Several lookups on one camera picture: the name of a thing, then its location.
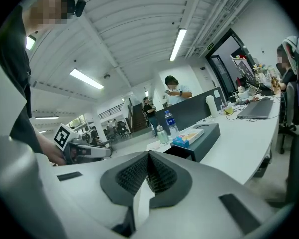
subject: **white shirt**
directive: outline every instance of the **white shirt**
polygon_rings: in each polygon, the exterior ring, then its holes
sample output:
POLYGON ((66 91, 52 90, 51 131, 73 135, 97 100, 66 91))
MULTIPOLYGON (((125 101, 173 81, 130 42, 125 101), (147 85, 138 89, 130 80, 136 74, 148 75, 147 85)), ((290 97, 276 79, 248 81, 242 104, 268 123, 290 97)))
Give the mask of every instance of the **white shirt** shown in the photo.
MULTIPOLYGON (((183 84, 179 84, 176 86, 175 89, 171 90, 171 91, 183 91, 183 92, 192 92, 192 90, 190 90, 190 88, 186 85, 183 84)), ((182 97, 182 96, 169 96, 169 103, 172 105, 175 105, 179 102, 182 102, 184 100, 186 100, 187 98, 182 97)))

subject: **staircase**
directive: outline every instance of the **staircase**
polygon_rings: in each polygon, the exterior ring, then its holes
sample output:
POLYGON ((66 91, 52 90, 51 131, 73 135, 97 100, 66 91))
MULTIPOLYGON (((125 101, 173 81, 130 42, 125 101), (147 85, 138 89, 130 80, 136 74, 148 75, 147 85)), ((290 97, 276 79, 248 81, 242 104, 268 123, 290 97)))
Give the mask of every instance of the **staircase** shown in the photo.
POLYGON ((142 113, 142 104, 133 106, 133 133, 146 128, 146 122, 142 113))

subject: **black partition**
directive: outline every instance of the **black partition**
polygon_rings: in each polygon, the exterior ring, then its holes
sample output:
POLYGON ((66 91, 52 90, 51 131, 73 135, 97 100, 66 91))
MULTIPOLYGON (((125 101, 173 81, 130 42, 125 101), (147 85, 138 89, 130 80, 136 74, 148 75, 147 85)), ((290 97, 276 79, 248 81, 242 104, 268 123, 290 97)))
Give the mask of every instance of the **black partition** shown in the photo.
POLYGON ((165 121, 165 111, 169 110, 176 120, 176 124, 179 131, 182 131, 200 120, 211 115, 208 103, 206 103, 206 97, 212 95, 215 97, 214 91, 218 90, 220 97, 215 98, 215 103, 217 108, 219 109, 221 105, 221 100, 225 102, 223 93, 221 89, 215 88, 209 91, 206 91, 200 95, 189 98, 183 102, 175 104, 173 106, 164 108, 163 110, 159 110, 156 112, 156 117, 158 119, 159 124, 165 129, 165 131, 170 135, 169 128, 165 121))

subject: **computer monitor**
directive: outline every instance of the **computer monitor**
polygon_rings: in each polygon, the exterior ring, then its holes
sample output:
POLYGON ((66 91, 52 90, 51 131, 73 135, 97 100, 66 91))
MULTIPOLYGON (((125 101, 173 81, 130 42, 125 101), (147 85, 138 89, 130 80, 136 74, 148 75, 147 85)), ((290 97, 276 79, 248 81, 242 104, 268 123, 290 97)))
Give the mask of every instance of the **computer monitor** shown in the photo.
POLYGON ((254 76, 253 70, 250 68, 250 65, 248 64, 246 59, 233 59, 235 65, 237 66, 237 69, 241 73, 241 75, 246 79, 246 81, 255 86, 256 85, 256 79, 254 76))

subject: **exit sign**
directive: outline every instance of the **exit sign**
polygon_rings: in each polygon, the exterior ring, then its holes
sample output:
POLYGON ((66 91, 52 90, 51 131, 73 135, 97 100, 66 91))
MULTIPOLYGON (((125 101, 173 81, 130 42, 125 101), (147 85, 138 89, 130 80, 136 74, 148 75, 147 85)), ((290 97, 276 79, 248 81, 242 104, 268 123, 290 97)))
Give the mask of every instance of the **exit sign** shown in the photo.
POLYGON ((210 45, 207 47, 207 49, 210 50, 212 47, 214 47, 214 44, 210 43, 210 45))

